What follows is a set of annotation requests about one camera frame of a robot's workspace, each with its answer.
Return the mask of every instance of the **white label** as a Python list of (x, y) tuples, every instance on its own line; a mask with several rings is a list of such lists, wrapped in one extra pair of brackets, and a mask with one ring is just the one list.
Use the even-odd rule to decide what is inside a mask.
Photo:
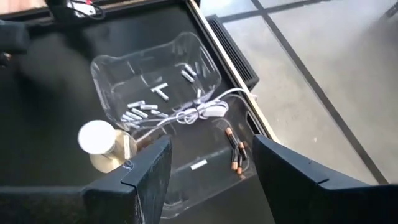
[(199, 167), (201, 167), (201, 166), (204, 166), (204, 165), (206, 165), (206, 164), (207, 164), (207, 160), (204, 159), (204, 160), (202, 160), (202, 161), (200, 161), (200, 162), (197, 162), (197, 163), (195, 163), (194, 165), (192, 165), (192, 166), (191, 166), (191, 169), (192, 169), (192, 170), (195, 170), (195, 169), (197, 169), (197, 168), (199, 168)]
[(123, 141), (124, 141), (124, 158), (125, 159), (130, 159), (131, 158), (131, 152), (130, 152), (130, 138), (128, 135), (123, 136)]

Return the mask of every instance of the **white power cord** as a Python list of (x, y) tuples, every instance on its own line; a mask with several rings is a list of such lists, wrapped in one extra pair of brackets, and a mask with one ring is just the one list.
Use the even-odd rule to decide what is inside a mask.
[[(208, 101), (206, 103), (201, 103), (195, 108), (188, 108), (185, 109), (181, 112), (178, 112), (175, 116), (171, 116), (168, 118), (163, 119), (161, 122), (156, 124), (156, 127), (145, 133), (143, 136), (141, 136), (137, 142), (140, 142), (141, 140), (145, 139), (148, 137), (150, 134), (152, 134), (154, 131), (162, 127), (164, 124), (172, 122), (172, 121), (177, 121), (180, 124), (193, 124), (196, 122), (199, 118), (200, 119), (207, 119), (209, 117), (219, 117), (222, 118), (226, 114), (226, 112), (229, 110), (229, 106), (227, 102), (221, 100), (223, 97), (226, 95), (236, 92), (236, 91), (242, 91), (245, 94), (249, 96), (254, 96), (252, 93), (242, 89), (242, 88), (232, 88), (221, 95), (217, 96), (211, 101)], [(137, 123), (143, 123), (146, 122), (146, 120), (138, 121)]]

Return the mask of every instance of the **cord plug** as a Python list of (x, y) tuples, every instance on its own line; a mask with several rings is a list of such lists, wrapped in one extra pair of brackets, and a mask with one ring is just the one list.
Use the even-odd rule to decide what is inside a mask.
[(227, 108), (224, 106), (211, 106), (202, 112), (202, 116), (209, 118), (209, 117), (217, 117), (223, 118), (227, 112)]

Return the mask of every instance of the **wooden edge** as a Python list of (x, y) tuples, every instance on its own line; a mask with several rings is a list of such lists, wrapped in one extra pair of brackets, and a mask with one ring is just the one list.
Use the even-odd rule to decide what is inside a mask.
[[(232, 63), (232, 61), (229, 58), (228, 54), (226, 53), (225, 49), (221, 45), (221, 43), (218, 40), (217, 36), (213, 32), (213, 29), (210, 27), (210, 25), (207, 22), (207, 20), (204, 17), (204, 15), (200, 12), (200, 9), (199, 9), (198, 5), (196, 4), (195, 0), (189, 0), (189, 4), (192, 6), (194, 11), (196, 12), (197, 16), (199, 17), (199, 19), (201, 20), (201, 22), (203, 23), (203, 25), (207, 29), (208, 33), (210, 34), (211, 38), (215, 41), (217, 49), (220, 51), (222, 56), (225, 58), (226, 63), (231, 68), (231, 71), (232, 71), (236, 81), (238, 81), (239, 87), (249, 92), (249, 89), (247, 88), (246, 84), (243, 82), (242, 77), (238, 73), (237, 69), (235, 68), (234, 64)], [(248, 96), (248, 99), (249, 99), (249, 104), (252, 106), (253, 111), (258, 115), (259, 121), (262, 122), (263, 126), (267, 129), (266, 130), (267, 131), (267, 135), (269, 135), (269, 137), (273, 141), (275, 141), (277, 143), (280, 143), (278, 137), (276, 136), (275, 132), (272, 130), (268, 120), (266, 120), (266, 117), (263, 115), (263, 113), (260, 110), (260, 107), (256, 103), (255, 99), (252, 96)]]

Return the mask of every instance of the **white cable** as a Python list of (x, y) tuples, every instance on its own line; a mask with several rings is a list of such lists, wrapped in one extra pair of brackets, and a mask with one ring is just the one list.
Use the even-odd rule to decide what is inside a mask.
[(248, 96), (252, 96), (252, 93), (242, 89), (242, 88), (232, 88), (221, 95), (217, 96), (213, 100), (202, 103), (198, 105), (196, 108), (188, 108), (186, 110), (183, 110), (179, 113), (177, 113), (175, 116), (169, 116), (168, 118), (163, 119), (161, 122), (156, 124), (156, 127), (149, 130), (147, 133), (145, 133), (143, 136), (141, 136), (139, 139), (137, 139), (137, 142), (142, 141), (146, 137), (148, 137), (150, 134), (152, 134), (154, 131), (162, 127), (165, 123), (172, 122), (172, 121), (177, 121), (180, 124), (193, 124), (198, 118), (200, 119), (207, 119), (209, 116), (204, 116), (206, 113), (209, 112), (209, 110), (215, 109), (216, 107), (219, 107), (218, 109), (225, 110), (224, 113), (226, 113), (229, 109), (229, 106), (227, 102), (220, 100), (222, 97), (225, 97), (226, 95), (236, 92), (236, 91), (242, 91)]

